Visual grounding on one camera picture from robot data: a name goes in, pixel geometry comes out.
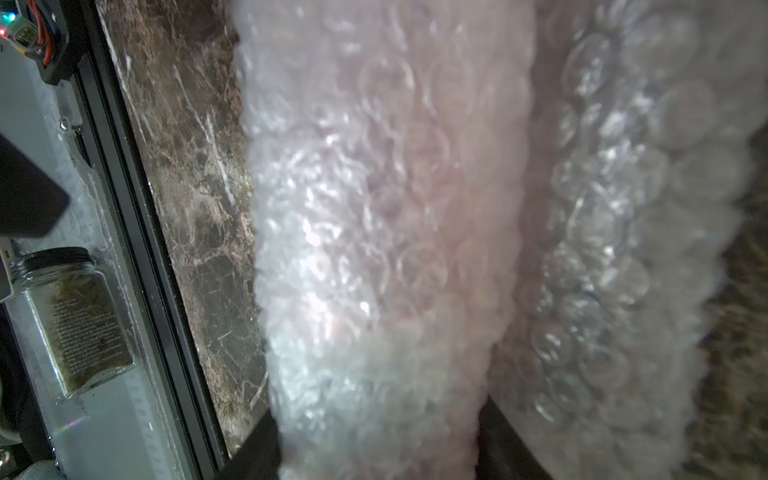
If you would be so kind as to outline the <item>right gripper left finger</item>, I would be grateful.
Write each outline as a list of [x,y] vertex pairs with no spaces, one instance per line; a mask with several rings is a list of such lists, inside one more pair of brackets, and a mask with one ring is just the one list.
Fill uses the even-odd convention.
[[277,422],[268,410],[215,480],[278,480],[281,464]]

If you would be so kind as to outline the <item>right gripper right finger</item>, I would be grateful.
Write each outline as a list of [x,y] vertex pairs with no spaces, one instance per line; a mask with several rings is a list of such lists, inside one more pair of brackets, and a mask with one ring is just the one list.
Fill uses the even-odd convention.
[[552,480],[491,397],[479,414],[479,480]]

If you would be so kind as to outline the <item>bubble wrap sheet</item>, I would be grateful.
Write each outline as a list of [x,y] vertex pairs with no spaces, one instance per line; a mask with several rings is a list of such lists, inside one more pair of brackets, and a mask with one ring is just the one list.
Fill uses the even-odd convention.
[[692,476],[763,1],[237,1],[279,479]]

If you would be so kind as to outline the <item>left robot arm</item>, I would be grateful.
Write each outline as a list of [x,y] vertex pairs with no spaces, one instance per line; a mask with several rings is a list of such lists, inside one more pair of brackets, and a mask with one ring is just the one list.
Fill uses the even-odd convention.
[[1,136],[1,235],[45,237],[69,204],[70,196]]

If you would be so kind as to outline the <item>glass spice jar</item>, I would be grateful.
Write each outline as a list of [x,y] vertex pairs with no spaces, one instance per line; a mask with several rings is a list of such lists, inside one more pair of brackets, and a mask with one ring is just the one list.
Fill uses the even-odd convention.
[[10,265],[10,313],[58,402],[130,370],[131,347],[103,273],[83,247],[28,253]]

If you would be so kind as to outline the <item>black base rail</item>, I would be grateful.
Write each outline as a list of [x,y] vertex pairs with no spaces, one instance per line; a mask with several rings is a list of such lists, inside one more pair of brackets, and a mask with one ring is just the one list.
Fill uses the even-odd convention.
[[139,148],[130,125],[107,38],[92,1],[73,4],[85,52],[74,75],[85,118],[84,146],[106,187],[118,250],[137,288],[149,353],[159,366],[170,420],[195,479],[213,479],[227,451],[189,330],[178,282]]

